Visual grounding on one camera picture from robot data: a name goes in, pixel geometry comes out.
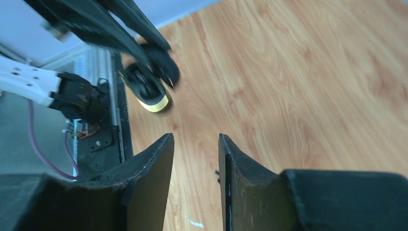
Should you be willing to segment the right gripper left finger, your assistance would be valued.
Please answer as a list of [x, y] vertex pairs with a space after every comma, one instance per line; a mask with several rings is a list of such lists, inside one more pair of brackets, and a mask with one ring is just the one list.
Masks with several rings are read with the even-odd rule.
[[3, 231], [161, 231], [174, 157], [164, 134], [129, 160], [89, 180], [47, 174], [0, 177]]

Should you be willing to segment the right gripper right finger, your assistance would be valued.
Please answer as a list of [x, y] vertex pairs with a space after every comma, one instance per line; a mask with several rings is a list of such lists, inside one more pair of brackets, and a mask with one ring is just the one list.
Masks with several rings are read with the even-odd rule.
[[405, 231], [408, 180], [396, 173], [286, 169], [277, 174], [220, 134], [226, 231]]

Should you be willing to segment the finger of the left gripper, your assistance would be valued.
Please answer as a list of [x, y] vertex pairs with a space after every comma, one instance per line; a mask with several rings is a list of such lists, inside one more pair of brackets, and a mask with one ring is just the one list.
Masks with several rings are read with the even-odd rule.
[[116, 15], [128, 28], [145, 39], [148, 44], [169, 51], [171, 47], [154, 24], [133, 0], [106, 0], [107, 9]]
[[26, 3], [53, 27], [75, 34], [87, 44], [124, 52], [141, 66], [151, 61], [141, 45], [107, 9], [105, 0], [28, 0]]

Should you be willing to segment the black earbud charging case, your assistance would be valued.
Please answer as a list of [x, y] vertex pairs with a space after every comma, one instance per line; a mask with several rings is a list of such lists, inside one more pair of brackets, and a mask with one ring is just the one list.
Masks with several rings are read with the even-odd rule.
[[155, 114], [165, 113], [173, 104], [165, 85], [172, 89], [176, 87], [180, 70], [167, 51], [148, 43], [141, 44], [141, 47], [150, 58], [151, 66], [131, 63], [120, 76], [144, 109]]

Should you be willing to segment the black earbud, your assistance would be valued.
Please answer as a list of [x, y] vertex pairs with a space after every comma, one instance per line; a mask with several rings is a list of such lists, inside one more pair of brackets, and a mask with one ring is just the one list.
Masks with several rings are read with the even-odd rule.
[[215, 170], [215, 174], [217, 175], [217, 182], [220, 183], [220, 172]]

